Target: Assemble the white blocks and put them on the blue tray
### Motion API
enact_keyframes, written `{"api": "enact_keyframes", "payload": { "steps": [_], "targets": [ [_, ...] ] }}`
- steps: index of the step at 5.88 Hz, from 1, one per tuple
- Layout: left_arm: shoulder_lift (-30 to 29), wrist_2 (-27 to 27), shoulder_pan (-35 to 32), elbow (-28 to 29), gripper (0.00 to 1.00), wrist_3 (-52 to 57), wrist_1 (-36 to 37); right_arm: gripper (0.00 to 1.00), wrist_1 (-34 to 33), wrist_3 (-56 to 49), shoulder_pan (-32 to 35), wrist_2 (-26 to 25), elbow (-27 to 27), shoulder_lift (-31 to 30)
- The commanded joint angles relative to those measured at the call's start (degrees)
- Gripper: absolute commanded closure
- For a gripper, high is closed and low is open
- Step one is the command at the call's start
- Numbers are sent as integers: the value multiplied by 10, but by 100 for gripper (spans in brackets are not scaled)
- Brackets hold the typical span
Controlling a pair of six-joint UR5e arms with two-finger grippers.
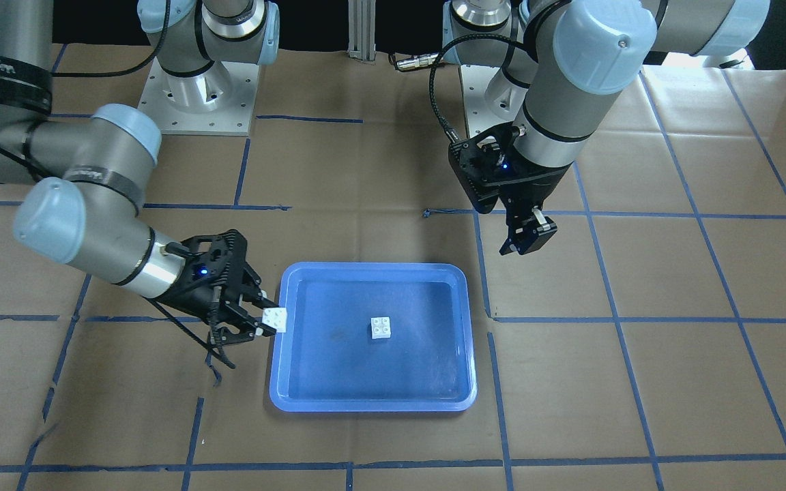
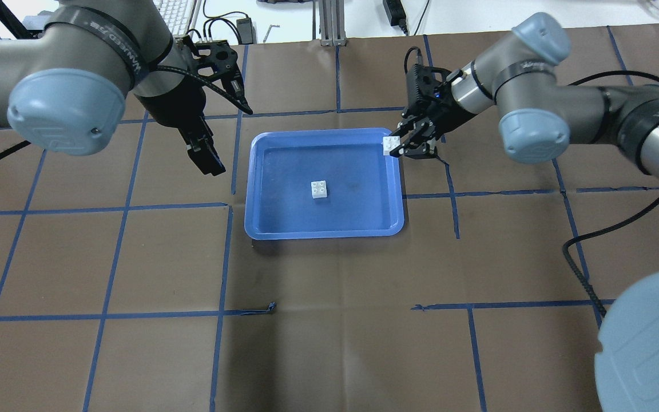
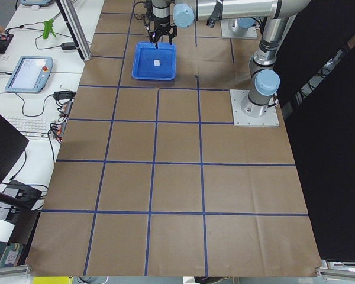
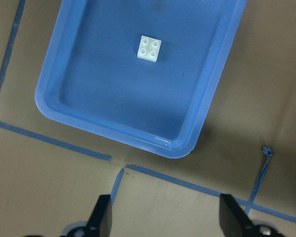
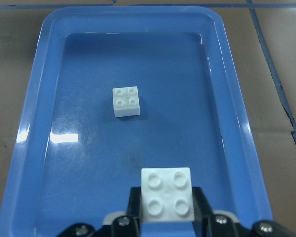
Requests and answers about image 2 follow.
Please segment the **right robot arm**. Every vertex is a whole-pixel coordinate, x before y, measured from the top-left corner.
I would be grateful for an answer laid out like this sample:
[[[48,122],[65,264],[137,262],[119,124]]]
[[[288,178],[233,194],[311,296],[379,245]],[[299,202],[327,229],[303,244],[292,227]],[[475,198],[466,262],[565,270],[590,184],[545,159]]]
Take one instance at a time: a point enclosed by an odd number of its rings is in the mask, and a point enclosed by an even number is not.
[[[393,157],[431,157],[434,141],[489,107],[497,107],[506,154],[523,164],[560,156],[571,144],[610,144],[644,175],[659,179],[659,77],[634,70],[593,75],[648,78],[652,85],[588,87],[589,77],[562,86],[555,68],[569,56],[565,29],[535,13],[459,70],[418,57],[405,68],[408,104],[385,138]],[[659,273],[628,287],[609,308],[594,291],[571,248],[644,217],[659,197],[625,221],[579,235],[562,254],[601,316],[594,380],[604,411],[659,411]]]

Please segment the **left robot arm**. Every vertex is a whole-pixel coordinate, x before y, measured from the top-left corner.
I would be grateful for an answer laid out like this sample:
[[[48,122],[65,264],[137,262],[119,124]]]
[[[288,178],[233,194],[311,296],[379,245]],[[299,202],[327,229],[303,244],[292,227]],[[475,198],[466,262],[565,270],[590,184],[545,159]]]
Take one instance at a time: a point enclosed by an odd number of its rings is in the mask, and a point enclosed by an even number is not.
[[[205,89],[253,114],[235,50],[224,40],[176,36],[150,1],[60,1],[40,37],[0,39],[0,128],[69,156],[112,140],[133,94],[176,129],[202,174],[225,166],[204,119]]]

